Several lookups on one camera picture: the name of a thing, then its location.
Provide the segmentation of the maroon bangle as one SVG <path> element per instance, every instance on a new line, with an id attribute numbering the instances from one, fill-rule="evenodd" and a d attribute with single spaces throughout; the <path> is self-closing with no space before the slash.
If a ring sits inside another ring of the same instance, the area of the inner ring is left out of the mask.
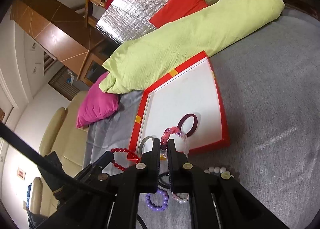
<path id="1" fill-rule="evenodd" d="M 177 127 L 181 132 L 183 132 L 187 137 L 194 134 L 198 126 L 197 115 L 193 113 L 188 113 L 184 115 L 178 122 Z"/>

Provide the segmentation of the magenta pillow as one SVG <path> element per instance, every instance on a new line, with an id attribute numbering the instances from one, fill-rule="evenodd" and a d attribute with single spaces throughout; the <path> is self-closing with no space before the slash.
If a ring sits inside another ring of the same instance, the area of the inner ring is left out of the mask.
<path id="1" fill-rule="evenodd" d="M 99 84 L 108 74 L 109 72 L 102 74 L 88 90 L 78 109 L 76 120 L 76 127 L 78 129 L 105 119 L 118 111 L 119 96 L 113 93 L 104 93 L 99 88 Z"/>

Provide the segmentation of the beige leather sofa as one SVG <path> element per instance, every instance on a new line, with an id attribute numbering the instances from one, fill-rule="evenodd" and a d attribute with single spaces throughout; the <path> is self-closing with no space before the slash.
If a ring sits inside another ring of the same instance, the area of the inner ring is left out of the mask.
<path id="1" fill-rule="evenodd" d="M 70 104 L 59 108 L 50 120 L 42 141 L 39 154 L 46 156 L 56 152 L 64 172 L 74 177 L 82 170 L 87 141 L 87 131 L 76 128 L 78 109 L 87 92 L 81 91 Z M 51 216 L 57 209 L 58 201 L 42 176 L 36 177 L 31 185 L 29 210 L 36 215 Z"/>

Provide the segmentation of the grey bed blanket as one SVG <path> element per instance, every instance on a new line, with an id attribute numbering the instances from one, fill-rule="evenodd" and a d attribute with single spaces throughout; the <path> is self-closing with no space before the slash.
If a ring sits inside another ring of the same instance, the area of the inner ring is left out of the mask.
<path id="1" fill-rule="evenodd" d="M 226 167 L 289 228 L 319 228 L 319 22 L 296 10 L 210 56 L 231 144 L 191 156 Z M 89 127 L 84 163 L 127 146 L 143 90 Z"/>

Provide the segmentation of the light green folded duvet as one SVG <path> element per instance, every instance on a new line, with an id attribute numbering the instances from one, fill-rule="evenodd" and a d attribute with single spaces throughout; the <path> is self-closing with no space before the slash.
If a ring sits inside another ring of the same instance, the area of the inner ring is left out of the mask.
<path id="1" fill-rule="evenodd" d="M 283 0 L 219 0 L 198 12 L 125 41 L 103 63 L 102 92 L 144 90 L 194 55 L 213 56 L 276 20 Z"/>

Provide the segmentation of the red shallow box tray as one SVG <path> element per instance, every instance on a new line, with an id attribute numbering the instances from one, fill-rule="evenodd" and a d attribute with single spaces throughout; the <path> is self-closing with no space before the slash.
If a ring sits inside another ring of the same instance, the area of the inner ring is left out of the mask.
<path id="1" fill-rule="evenodd" d="M 218 150 L 230 145 L 225 109 L 213 66 L 202 51 L 149 86 L 136 114 L 129 150 L 138 151 L 146 136 L 161 138 L 167 128 L 188 114 L 197 115 L 194 134 L 183 140 L 172 135 L 176 149 L 189 145 L 190 154 Z"/>

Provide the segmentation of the red cushion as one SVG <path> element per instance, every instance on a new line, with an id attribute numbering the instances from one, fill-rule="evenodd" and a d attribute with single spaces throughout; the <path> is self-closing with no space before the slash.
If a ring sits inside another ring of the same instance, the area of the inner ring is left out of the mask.
<path id="1" fill-rule="evenodd" d="M 208 7 L 208 4 L 205 0 L 168 0 L 167 3 L 149 19 L 149 22 L 158 29 L 167 23 L 191 15 L 206 7 Z"/>

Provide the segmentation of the brown wooden cabinet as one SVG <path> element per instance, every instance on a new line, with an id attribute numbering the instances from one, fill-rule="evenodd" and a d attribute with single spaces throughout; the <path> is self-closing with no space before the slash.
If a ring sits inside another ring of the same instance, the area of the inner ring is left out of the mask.
<path id="1" fill-rule="evenodd" d="M 10 18 L 87 86 L 106 71 L 102 64 L 118 47 L 57 0 L 14 0 Z"/>

